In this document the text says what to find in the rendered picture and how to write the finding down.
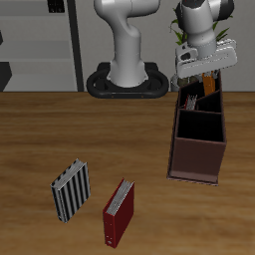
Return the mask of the dark grey object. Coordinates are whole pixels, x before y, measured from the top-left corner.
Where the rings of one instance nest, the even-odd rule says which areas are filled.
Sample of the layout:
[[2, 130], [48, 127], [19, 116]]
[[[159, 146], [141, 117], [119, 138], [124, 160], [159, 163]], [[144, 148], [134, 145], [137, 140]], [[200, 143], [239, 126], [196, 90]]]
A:
[[0, 92], [3, 92], [12, 77], [12, 71], [8, 62], [0, 62]]

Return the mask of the orange book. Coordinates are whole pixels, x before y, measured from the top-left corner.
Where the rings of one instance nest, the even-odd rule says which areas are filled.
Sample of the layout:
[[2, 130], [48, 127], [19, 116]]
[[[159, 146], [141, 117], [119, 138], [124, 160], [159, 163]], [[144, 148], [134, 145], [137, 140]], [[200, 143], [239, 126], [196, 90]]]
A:
[[207, 96], [215, 91], [215, 80], [213, 78], [213, 72], [202, 74], [204, 95]]

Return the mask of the grey shelf unit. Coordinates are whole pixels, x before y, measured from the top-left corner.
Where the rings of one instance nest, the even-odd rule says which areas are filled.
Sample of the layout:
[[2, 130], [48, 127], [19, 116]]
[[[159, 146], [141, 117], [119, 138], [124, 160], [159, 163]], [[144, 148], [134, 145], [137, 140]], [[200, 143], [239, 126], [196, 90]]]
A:
[[12, 77], [3, 92], [84, 89], [76, 0], [50, 13], [47, 0], [0, 0], [0, 62]]

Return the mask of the green pot plant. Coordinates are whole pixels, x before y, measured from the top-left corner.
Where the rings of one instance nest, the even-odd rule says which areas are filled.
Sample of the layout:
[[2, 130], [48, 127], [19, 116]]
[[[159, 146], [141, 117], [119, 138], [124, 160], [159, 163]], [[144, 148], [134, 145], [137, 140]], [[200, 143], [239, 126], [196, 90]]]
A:
[[[233, 0], [181, 0], [174, 9], [176, 19], [170, 25], [170, 30], [178, 38], [176, 44], [187, 43], [190, 48], [195, 48], [199, 59], [212, 55], [216, 43], [226, 40], [226, 30], [215, 35], [215, 27], [219, 21], [228, 19], [233, 10]], [[214, 80], [219, 70], [210, 71]], [[180, 79], [196, 77], [203, 83], [202, 74]]]

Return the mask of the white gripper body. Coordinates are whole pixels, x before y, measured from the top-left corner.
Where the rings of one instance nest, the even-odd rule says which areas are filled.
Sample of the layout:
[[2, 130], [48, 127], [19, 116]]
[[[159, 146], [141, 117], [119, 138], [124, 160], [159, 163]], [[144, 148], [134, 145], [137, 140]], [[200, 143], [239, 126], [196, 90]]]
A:
[[237, 63], [236, 42], [226, 39], [216, 43], [216, 51], [199, 59], [198, 51], [187, 43], [175, 49], [175, 69], [180, 78], [200, 75], [234, 66]]

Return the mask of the red book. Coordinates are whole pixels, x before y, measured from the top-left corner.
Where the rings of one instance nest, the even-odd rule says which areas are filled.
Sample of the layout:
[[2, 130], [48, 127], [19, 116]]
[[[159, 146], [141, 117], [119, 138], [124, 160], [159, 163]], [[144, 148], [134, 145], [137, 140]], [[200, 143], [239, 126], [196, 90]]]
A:
[[188, 95], [184, 104], [186, 110], [193, 110], [195, 108], [197, 96]]
[[[127, 194], [124, 196], [123, 201], [117, 207], [116, 213], [110, 213], [109, 207], [116, 198], [119, 189], [123, 184], [127, 184]], [[129, 183], [122, 179], [115, 192], [112, 194], [107, 205], [103, 209], [104, 230], [105, 230], [105, 243], [108, 246], [116, 248], [125, 233], [128, 224], [133, 216], [133, 200], [134, 200], [134, 183]]]

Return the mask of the dark brown desk caddy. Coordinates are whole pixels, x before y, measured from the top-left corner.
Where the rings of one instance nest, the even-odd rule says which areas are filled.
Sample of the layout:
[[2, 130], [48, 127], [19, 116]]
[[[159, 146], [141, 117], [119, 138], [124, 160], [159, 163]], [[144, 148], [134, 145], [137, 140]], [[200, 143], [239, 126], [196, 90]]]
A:
[[[226, 147], [221, 73], [216, 91], [205, 96], [199, 81], [179, 89], [175, 105], [167, 178], [210, 185], [218, 174]], [[195, 108], [186, 110], [188, 95], [197, 96]]]

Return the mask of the black box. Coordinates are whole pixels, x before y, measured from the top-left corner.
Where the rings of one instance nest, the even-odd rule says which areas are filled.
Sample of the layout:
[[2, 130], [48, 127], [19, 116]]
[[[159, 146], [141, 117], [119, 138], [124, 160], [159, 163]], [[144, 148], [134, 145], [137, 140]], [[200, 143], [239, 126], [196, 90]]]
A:
[[47, 0], [48, 10], [50, 13], [64, 13], [64, 0]]

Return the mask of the black white striped book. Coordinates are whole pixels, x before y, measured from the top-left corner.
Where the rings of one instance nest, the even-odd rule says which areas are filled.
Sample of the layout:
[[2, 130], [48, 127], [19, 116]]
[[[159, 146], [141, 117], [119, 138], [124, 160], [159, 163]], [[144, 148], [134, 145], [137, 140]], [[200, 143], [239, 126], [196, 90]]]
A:
[[91, 195], [88, 164], [77, 158], [50, 187], [58, 218], [67, 223]]

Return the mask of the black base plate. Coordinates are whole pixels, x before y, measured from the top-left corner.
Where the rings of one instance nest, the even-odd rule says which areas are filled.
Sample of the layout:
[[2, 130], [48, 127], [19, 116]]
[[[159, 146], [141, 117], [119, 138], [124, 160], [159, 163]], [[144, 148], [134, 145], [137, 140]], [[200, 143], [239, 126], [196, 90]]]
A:
[[154, 62], [145, 62], [148, 79], [133, 88], [122, 88], [107, 79], [110, 63], [99, 63], [97, 70], [87, 79], [87, 91], [99, 99], [156, 99], [168, 92], [168, 78], [158, 70]]

